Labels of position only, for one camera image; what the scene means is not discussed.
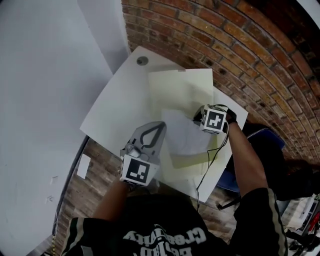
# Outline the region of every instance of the white table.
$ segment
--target white table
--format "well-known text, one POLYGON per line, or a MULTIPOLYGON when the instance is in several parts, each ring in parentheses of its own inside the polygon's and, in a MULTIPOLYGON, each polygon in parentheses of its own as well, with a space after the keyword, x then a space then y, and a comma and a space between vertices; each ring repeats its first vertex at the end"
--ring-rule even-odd
MULTIPOLYGON (((80 129, 101 146, 120 156, 120 150, 126 145, 133 132, 148 122, 150 116, 150 88, 148 73, 167 70, 184 70, 176 63, 143 47, 138 47, 122 64, 105 86, 80 129), (146 56, 148 64, 140 66, 137 58, 146 56)), ((214 103, 224 104, 237 115, 237 122, 242 129, 248 112, 220 90, 214 88, 214 103)), ((205 202, 221 177, 230 157, 229 142, 218 154, 217 160, 209 169, 199 188, 199 199, 205 202)), ((168 183, 158 172, 156 178, 172 188, 196 198, 196 187, 201 176, 168 183)))

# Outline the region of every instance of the wooden floor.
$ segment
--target wooden floor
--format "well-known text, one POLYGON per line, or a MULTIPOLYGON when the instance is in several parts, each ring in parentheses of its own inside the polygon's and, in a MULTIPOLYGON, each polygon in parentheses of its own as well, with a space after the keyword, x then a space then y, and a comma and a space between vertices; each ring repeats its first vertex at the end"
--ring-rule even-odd
MULTIPOLYGON (((89 156, 91 161, 85 179, 77 176, 77 168, 74 170, 63 197, 55 239, 56 255, 61 254, 71 218, 90 217, 93 214, 120 167, 120 159, 92 139, 88 141, 83 153, 89 156)), ((207 202, 201 204, 199 209, 209 231, 227 243, 236 228, 233 214, 237 206, 219 211, 216 204, 225 204, 232 199, 224 190, 215 188, 207 202)))

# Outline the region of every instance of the blue chair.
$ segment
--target blue chair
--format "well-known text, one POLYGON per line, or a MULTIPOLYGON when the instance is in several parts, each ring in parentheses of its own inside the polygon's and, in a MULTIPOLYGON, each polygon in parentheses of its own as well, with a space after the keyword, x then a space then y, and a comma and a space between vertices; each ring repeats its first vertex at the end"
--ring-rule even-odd
MULTIPOLYGON (((281 150, 286 145, 285 142, 269 127, 261 128, 261 129, 255 131, 247 136, 247 139, 249 140, 249 142, 253 139, 258 140, 259 138, 275 143, 281 150)), ((238 194, 240 193, 235 174, 228 171, 227 169, 224 170, 224 172, 222 173, 222 175, 216 185, 219 188, 222 188, 222 189, 225 189, 228 191, 232 191, 232 192, 235 192, 238 194)), ((238 196, 238 198, 235 199, 234 201, 232 201, 224 206, 218 204, 217 207, 219 210, 223 210, 225 208, 228 208, 230 206, 233 206, 233 205, 239 203, 240 200, 241 200, 241 197, 238 196)))

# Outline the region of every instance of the chair leg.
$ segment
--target chair leg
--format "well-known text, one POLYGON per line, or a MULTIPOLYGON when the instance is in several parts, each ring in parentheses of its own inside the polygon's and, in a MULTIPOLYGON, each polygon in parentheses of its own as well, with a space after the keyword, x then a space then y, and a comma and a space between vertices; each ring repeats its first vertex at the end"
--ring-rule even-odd
POLYGON ((234 199, 232 202, 227 203, 227 204, 224 205, 224 206, 222 206, 221 204, 218 204, 217 207, 218 207, 218 209, 221 211, 221 210, 226 209, 226 208, 228 208, 228 207, 230 207, 230 206, 234 206, 234 205, 236 205, 237 203, 240 203, 240 201, 241 201, 241 197, 239 196, 238 198, 234 199))

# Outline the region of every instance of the person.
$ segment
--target person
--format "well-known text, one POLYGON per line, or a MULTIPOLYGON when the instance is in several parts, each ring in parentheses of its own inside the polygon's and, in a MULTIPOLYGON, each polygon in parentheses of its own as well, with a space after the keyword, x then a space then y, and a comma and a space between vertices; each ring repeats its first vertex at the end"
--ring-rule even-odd
POLYGON ((92 218, 71 220, 62 256, 286 256, 275 194, 236 121, 229 142, 241 195, 229 245, 208 231, 190 201, 163 194, 127 198, 129 185, 117 179, 92 218))

